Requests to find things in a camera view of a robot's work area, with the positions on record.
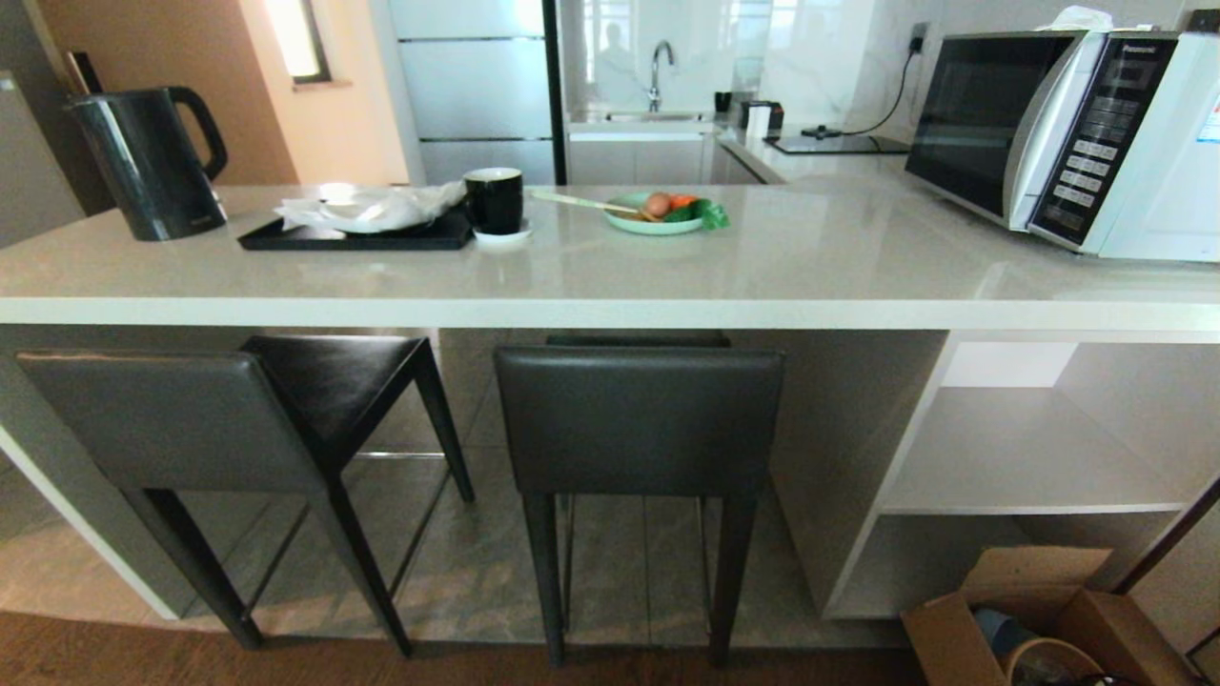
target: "egg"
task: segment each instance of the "egg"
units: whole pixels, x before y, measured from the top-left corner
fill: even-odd
[[[640,209],[654,217],[664,217],[670,214],[670,194],[653,193],[644,200],[644,206]]]

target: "microwave control panel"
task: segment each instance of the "microwave control panel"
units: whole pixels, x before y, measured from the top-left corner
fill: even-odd
[[[1033,212],[1033,226],[1085,243],[1177,42],[1111,37]]]

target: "green vegetable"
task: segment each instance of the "green vegetable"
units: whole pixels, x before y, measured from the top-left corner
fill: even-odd
[[[728,214],[722,205],[717,205],[706,198],[699,198],[689,205],[678,208],[665,215],[666,223],[681,221],[703,220],[703,228],[712,231],[730,226]]]

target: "wooden floor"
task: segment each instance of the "wooden floor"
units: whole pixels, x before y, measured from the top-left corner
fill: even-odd
[[[228,635],[0,613],[0,684],[808,684],[921,686],[902,651],[734,651],[712,670],[692,648],[570,649],[551,669],[542,646],[416,643],[412,659],[382,641],[278,638],[240,649]]]

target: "black leather bar stool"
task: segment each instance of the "black leather bar stool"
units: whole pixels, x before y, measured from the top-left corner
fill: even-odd
[[[783,356],[761,350],[500,347],[495,370],[525,505],[551,664],[564,662],[556,494],[723,500],[709,659],[723,664],[758,498],[767,477]]]
[[[255,336],[229,353],[35,350],[17,361],[244,648],[262,642],[250,612],[287,541],[245,604],[176,491],[304,496],[410,654],[340,474],[415,381],[462,499],[475,499],[427,338]]]

